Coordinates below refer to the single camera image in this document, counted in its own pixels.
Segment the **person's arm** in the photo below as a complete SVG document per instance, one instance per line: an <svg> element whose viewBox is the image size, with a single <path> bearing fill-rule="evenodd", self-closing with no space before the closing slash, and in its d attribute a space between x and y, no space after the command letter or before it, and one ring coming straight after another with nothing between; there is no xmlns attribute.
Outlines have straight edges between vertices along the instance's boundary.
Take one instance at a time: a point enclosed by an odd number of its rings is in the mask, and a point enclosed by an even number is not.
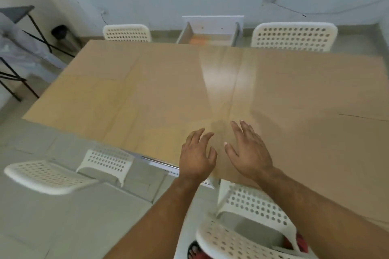
<svg viewBox="0 0 389 259"><path fill-rule="evenodd" d="M240 124L231 122L239 154L225 143L232 164L282 208L320 259L389 257L388 232L273 167L261 137Z"/></svg>
<svg viewBox="0 0 389 259"><path fill-rule="evenodd" d="M173 259L182 224L199 187L215 168L217 153L207 145L213 133L189 134L182 145L180 174L169 189L104 259Z"/></svg>

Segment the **perforated chair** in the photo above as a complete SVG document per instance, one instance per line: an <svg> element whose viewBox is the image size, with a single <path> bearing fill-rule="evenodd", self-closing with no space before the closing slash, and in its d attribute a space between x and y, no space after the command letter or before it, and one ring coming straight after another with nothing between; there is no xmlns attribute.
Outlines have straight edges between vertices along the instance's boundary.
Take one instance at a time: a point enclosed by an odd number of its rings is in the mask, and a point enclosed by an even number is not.
<svg viewBox="0 0 389 259"><path fill-rule="evenodd" d="M324 52L330 51L337 35L332 23L263 23L252 33L251 47Z"/></svg>
<svg viewBox="0 0 389 259"><path fill-rule="evenodd" d="M150 30L140 24L107 25L103 34L105 40L151 42Z"/></svg>
<svg viewBox="0 0 389 259"><path fill-rule="evenodd" d="M117 177L123 186L133 161L132 155L120 149L97 145L88 150L77 172L86 167L94 168ZM11 164L4 169L4 173L22 186L51 195L69 194L99 182L46 160Z"/></svg>
<svg viewBox="0 0 389 259"><path fill-rule="evenodd" d="M256 244L208 216L197 228L196 240L201 249L217 259L297 259L303 258L278 252Z"/></svg>
<svg viewBox="0 0 389 259"><path fill-rule="evenodd" d="M296 252L297 229L284 211L264 192L221 180L216 216L235 213L282 233Z"/></svg>

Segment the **wooden table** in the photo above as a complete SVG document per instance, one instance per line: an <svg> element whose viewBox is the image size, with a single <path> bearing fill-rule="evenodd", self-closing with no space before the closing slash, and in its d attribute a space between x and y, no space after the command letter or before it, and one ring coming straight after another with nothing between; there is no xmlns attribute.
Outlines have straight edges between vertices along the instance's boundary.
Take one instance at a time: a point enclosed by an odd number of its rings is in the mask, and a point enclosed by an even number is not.
<svg viewBox="0 0 389 259"><path fill-rule="evenodd" d="M223 142L230 120L262 135L274 165L389 222L389 88L381 58L91 40L24 119L178 165L192 130L215 132L213 175L246 185Z"/></svg>

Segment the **hand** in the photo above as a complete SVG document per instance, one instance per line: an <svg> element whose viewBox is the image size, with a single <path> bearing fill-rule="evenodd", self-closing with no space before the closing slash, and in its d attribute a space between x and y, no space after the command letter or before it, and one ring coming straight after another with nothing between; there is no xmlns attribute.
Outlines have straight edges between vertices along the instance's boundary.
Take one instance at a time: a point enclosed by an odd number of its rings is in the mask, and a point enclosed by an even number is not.
<svg viewBox="0 0 389 259"><path fill-rule="evenodd" d="M224 148L231 163L245 177L257 181L262 173L273 168L273 161L263 143L261 137L254 132L251 125L240 121L242 129L238 124L231 121L236 142L238 143L239 155L231 144L224 143Z"/></svg>
<svg viewBox="0 0 389 259"><path fill-rule="evenodd" d="M180 156L180 178L202 183L211 174L216 165L217 152L214 148L209 149L206 155L207 145L213 132L204 134L204 128L192 131L182 145Z"/></svg>

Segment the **trash bin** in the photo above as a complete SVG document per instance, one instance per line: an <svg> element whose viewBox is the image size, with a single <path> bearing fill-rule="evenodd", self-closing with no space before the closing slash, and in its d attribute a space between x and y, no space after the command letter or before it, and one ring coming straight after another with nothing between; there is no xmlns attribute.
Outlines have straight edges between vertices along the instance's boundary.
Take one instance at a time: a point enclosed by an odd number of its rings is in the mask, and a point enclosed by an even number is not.
<svg viewBox="0 0 389 259"><path fill-rule="evenodd" d="M67 47L70 51L80 51L81 43L75 35L65 25L60 25L51 30L53 35L62 45Z"/></svg>

